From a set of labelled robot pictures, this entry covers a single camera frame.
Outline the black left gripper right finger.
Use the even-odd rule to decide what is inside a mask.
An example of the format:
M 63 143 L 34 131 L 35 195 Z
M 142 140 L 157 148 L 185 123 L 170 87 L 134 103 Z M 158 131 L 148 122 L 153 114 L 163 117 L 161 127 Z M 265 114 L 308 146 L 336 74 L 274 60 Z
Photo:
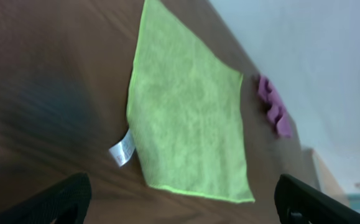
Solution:
M 289 174 L 280 176 L 274 202 L 281 224 L 360 224 L 360 213 Z

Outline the light green microfiber cloth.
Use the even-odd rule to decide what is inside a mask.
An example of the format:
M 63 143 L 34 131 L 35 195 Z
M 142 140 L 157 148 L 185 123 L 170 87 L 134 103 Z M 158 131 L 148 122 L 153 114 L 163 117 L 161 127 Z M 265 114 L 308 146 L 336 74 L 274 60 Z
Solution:
M 253 202 L 241 118 L 242 74 L 160 1 L 143 5 L 127 122 L 149 187 Z

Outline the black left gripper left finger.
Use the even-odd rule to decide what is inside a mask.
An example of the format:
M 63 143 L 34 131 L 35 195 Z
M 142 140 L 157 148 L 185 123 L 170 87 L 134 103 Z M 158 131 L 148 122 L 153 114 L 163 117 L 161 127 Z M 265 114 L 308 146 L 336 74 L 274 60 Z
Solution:
M 0 213 L 0 224 L 83 224 L 91 200 L 86 173 L 77 173 Z

